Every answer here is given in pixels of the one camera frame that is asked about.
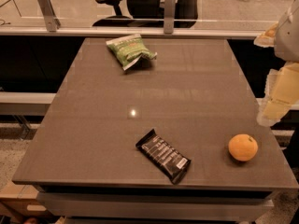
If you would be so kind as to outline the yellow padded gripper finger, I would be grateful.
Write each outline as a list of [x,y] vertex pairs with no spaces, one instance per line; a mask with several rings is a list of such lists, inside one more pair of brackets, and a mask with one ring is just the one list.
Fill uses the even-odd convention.
[[267,30],[262,32],[254,39],[253,44],[262,48],[273,48],[277,28],[278,23],[271,25]]
[[273,126],[298,101],[299,63],[286,62],[282,68],[271,69],[267,75],[257,122],[265,127]]

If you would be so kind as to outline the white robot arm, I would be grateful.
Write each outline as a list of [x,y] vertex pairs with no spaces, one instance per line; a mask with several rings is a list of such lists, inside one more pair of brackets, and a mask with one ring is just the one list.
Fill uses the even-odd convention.
[[277,23],[258,35],[254,44],[272,47],[275,55],[285,61],[278,71],[269,71],[257,115],[260,125],[273,126],[299,101],[299,0],[294,0]]

